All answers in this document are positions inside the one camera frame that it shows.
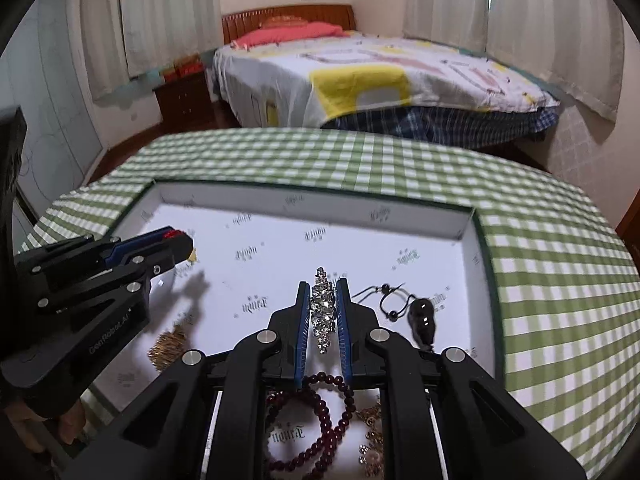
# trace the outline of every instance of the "nightstand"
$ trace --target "nightstand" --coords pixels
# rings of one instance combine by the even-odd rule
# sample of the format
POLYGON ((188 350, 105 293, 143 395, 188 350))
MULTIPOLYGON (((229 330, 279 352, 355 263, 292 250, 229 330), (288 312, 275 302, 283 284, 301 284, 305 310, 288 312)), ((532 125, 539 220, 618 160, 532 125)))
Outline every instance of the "nightstand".
POLYGON ((184 132, 194 125, 215 122, 215 113, 204 72, 198 72, 154 89, 162 126, 168 132, 184 132))

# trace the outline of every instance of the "tablecloth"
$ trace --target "tablecloth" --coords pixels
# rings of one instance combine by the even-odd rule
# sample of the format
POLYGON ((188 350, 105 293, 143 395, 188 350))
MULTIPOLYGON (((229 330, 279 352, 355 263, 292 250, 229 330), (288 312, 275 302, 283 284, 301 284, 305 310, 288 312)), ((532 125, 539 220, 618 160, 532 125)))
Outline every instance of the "tablecloth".
POLYGON ((335 130, 235 129, 161 137, 56 200, 23 249, 104 235, 155 180, 260 182, 476 208, 498 287, 504 382, 594 478, 640 402, 640 278, 577 187, 489 155, 335 130))

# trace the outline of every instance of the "wooden floor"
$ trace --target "wooden floor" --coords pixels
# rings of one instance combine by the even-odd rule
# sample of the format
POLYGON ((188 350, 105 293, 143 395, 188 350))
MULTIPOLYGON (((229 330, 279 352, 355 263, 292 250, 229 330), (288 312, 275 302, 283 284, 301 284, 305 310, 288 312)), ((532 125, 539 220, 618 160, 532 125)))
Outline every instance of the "wooden floor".
MULTIPOLYGON (((191 123, 184 127, 185 132, 197 132, 200 130, 219 130, 223 128, 239 128, 240 124, 234 116, 231 108, 224 101, 218 101, 212 104, 214 109, 214 118, 210 121, 203 121, 200 123, 191 123)), ((111 148, 102 158, 100 164, 94 171, 89 182, 94 182, 99 178, 111 173, 115 168, 121 165, 131 155, 135 155, 138 150, 148 145, 152 140, 157 139, 166 134, 177 133, 175 130, 170 130, 162 123, 156 124, 151 128, 140 132, 130 139, 121 142, 117 146, 111 148)), ((537 170, 546 171, 540 164, 533 160, 529 155, 518 149, 514 144, 500 144, 499 146, 491 146, 484 148, 483 153, 499 156, 512 160, 513 162, 519 162, 525 166, 536 168, 537 170)))

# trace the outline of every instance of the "beige curtain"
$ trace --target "beige curtain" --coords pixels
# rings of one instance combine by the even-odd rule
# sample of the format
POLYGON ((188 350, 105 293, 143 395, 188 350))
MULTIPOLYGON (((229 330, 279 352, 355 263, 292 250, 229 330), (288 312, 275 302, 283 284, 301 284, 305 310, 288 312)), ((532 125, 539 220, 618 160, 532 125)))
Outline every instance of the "beige curtain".
POLYGON ((406 0, 404 35, 484 52, 487 10, 488 0, 406 0))
POLYGON ((118 0, 80 0, 80 26, 94 100, 129 82, 118 0))
POLYGON ((616 119, 624 30, 612 0, 492 0, 487 53, 616 119))
POLYGON ((224 43, 220 0, 120 0, 129 75, 224 43))

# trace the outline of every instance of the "beaded bracelet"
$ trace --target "beaded bracelet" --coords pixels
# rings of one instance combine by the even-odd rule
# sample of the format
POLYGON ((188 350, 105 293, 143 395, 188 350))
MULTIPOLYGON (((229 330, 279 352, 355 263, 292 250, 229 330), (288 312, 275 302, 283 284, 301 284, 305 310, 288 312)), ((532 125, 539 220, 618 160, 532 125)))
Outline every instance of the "beaded bracelet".
MULTIPOLYGON (((318 480, 322 478, 327 468, 333 463, 338 442, 342 440, 349 422, 353 417, 353 413, 356 411, 353 390, 344 382, 342 377, 327 375, 325 372, 304 377, 302 389, 295 393, 278 392, 275 395, 267 397, 267 405, 269 405, 270 408, 265 420, 266 428, 273 425, 280 410, 291 399, 298 399, 314 409, 314 413, 320 421, 322 435, 307 450, 300 452, 297 457, 288 462, 269 460, 266 469, 268 469, 268 471, 293 471, 322 450, 322 455, 314 464, 314 468, 303 476, 303 480, 318 480), (329 408, 326 402, 309 387, 310 384, 317 383, 334 384, 344 395, 345 411, 342 413, 340 421, 338 421, 338 425, 335 428, 332 428, 329 408)), ((266 472, 266 478, 270 478, 268 472, 266 472)))

